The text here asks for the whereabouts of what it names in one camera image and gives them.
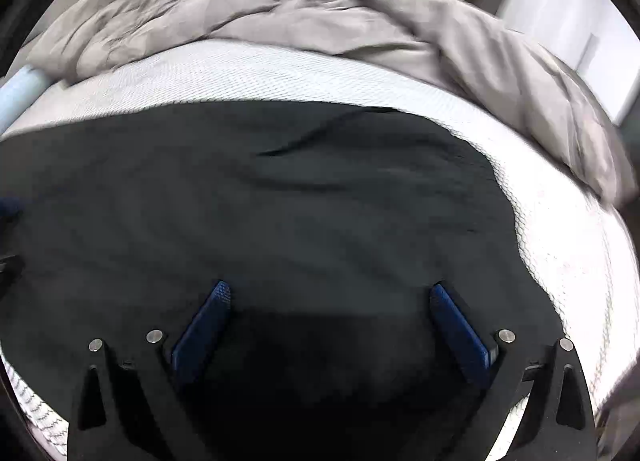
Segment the black pants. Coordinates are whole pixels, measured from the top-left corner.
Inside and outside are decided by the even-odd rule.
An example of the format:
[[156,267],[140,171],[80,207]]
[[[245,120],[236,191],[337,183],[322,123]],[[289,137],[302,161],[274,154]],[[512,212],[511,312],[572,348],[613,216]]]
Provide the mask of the black pants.
[[186,391],[217,460],[433,459],[478,391],[426,291],[492,329],[562,332],[489,161],[424,118],[335,104],[170,105],[14,135],[1,301],[9,363],[61,417],[105,341],[178,335],[217,281],[232,307]]

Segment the grey rumpled duvet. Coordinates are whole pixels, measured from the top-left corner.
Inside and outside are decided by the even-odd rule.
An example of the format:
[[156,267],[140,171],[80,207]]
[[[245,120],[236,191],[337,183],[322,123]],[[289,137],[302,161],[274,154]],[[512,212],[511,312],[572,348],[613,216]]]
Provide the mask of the grey rumpled duvet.
[[400,72],[483,107],[604,202],[621,206],[638,194],[622,139],[588,86],[541,45],[462,0],[80,0],[27,60],[76,83],[207,39]]

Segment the light blue pillow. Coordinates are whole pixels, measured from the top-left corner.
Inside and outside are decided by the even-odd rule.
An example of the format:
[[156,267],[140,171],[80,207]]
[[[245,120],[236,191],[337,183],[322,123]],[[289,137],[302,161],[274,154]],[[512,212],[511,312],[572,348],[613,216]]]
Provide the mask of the light blue pillow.
[[52,80],[42,70],[24,66],[0,88],[0,133],[7,129],[50,88]]

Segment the white honeycomb mattress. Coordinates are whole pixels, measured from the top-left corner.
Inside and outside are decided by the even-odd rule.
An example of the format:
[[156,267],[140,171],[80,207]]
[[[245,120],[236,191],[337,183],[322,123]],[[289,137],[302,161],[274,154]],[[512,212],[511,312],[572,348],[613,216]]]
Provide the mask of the white honeycomb mattress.
[[[285,48],[198,42],[70,88],[48,91],[17,119],[1,143],[14,135],[163,106],[227,102],[384,108],[424,118],[464,140],[489,161],[511,203],[518,253],[559,316],[560,337],[568,337],[576,347],[592,415],[634,363],[639,349],[639,275],[634,246],[620,215],[574,181],[562,166],[482,110],[397,73]],[[8,265],[1,277],[1,301],[25,269],[23,256],[2,244],[22,212],[21,201],[1,192],[1,253]],[[464,380],[478,391],[469,418],[482,391],[466,380],[432,322],[432,287],[425,299],[435,340],[448,349]],[[85,370],[73,393],[72,414]],[[35,393],[9,363],[2,342],[1,380],[12,395],[15,420],[26,426],[27,436],[47,437],[67,457],[72,415],[61,417]],[[505,460],[528,400],[529,386],[523,384],[522,389],[485,460]],[[442,460],[440,456],[462,431],[465,419],[430,460]]]

